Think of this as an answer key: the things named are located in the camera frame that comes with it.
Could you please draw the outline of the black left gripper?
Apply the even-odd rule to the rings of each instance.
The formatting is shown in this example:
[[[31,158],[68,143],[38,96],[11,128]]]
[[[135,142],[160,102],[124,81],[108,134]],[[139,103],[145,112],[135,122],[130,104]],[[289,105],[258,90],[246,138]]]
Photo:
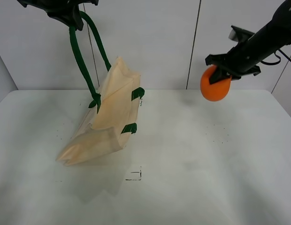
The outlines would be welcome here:
[[[50,18],[62,22],[68,27],[82,31],[83,21],[79,4],[98,5],[98,0],[17,0],[23,7],[28,5],[44,10]]]

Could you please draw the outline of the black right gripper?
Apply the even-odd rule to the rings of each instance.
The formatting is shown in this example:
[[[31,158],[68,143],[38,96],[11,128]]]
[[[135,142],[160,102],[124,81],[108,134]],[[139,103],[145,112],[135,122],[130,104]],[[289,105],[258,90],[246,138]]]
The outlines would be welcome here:
[[[210,54],[205,58],[207,66],[216,65],[215,71],[209,77],[209,83],[218,83],[226,78],[231,77],[232,80],[239,80],[245,75],[258,75],[261,69],[257,66],[257,62],[252,62],[249,56],[237,47],[233,47],[225,54]]]

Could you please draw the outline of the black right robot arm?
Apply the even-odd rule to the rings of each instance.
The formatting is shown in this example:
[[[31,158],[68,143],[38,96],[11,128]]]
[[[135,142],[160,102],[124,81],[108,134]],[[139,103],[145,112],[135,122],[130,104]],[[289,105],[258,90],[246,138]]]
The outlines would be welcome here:
[[[209,69],[201,78],[202,84],[219,83],[222,80],[239,80],[245,75],[261,73],[258,63],[291,44],[291,0],[284,1],[272,19],[258,32],[232,26],[229,39],[237,45],[226,54],[208,55]]]

